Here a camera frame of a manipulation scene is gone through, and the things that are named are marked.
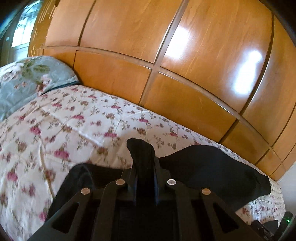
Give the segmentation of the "light blue floral pillow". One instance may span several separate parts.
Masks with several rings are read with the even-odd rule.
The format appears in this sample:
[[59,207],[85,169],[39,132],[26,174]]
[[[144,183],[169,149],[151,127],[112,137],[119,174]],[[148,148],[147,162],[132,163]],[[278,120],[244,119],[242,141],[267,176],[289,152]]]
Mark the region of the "light blue floral pillow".
[[28,57],[1,67],[1,121],[53,89],[80,84],[74,71],[51,56]]

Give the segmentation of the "wooden panelled wardrobe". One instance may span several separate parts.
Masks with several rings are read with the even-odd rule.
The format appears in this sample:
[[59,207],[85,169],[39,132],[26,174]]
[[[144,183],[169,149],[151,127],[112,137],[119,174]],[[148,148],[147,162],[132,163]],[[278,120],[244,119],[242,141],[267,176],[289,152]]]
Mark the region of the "wooden panelled wardrobe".
[[29,56],[223,144],[295,165],[295,38],[266,1],[44,1]]

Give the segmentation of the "window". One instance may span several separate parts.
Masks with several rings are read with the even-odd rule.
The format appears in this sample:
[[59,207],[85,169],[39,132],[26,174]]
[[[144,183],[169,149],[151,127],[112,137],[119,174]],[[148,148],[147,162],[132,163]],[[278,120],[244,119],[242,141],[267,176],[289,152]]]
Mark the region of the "window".
[[43,1],[29,1],[1,35],[1,66],[28,56],[29,43]]

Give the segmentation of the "floral white bedspread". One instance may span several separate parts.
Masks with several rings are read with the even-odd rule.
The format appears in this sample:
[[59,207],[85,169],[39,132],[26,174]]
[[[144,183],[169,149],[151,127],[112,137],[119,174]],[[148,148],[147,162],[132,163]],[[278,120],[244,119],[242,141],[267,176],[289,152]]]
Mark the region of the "floral white bedspread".
[[[193,145],[212,146],[266,175],[226,147],[129,101],[81,85],[64,87],[1,122],[1,227],[8,239],[40,240],[37,233],[74,166],[130,169],[130,138],[152,145],[159,158]],[[269,194],[236,211],[249,226],[285,214],[281,188],[269,181]]]

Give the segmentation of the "black pants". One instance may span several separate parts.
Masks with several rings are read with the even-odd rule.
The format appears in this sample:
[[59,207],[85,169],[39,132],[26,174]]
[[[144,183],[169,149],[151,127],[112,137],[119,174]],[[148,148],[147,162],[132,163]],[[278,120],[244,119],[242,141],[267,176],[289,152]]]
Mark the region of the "black pants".
[[156,204],[154,148],[138,138],[126,146],[137,170],[135,201],[125,197],[121,169],[74,166],[47,214],[40,240],[259,240],[236,215],[271,192],[266,175],[221,150],[193,145],[159,158],[170,172],[170,199]]

